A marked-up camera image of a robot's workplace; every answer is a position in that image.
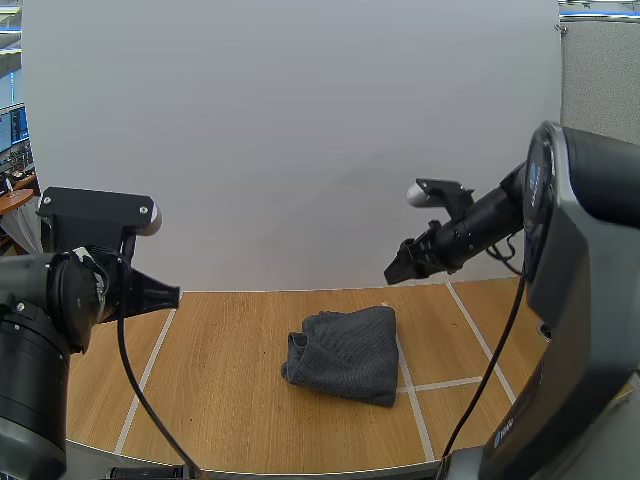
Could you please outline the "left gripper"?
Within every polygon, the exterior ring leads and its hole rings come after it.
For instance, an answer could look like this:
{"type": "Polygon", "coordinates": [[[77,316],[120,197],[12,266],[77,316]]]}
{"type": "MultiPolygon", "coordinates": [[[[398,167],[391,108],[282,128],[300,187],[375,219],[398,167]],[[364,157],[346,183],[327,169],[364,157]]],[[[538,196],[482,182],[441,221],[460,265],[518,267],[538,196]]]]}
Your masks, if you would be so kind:
{"type": "Polygon", "coordinates": [[[160,310],[177,309],[181,288],[171,286],[133,268],[121,254],[117,258],[115,319],[126,319],[160,310]]]}

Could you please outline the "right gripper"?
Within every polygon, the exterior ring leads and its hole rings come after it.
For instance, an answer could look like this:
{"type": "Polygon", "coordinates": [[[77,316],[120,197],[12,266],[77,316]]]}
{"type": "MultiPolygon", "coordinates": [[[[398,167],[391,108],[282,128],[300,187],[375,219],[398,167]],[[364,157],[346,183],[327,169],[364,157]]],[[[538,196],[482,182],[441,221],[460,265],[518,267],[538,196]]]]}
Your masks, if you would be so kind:
{"type": "Polygon", "coordinates": [[[400,244],[394,260],[384,271],[388,285],[426,279],[443,270],[443,254],[436,244],[441,226],[440,222],[430,222],[419,237],[408,238],[400,244]]]}

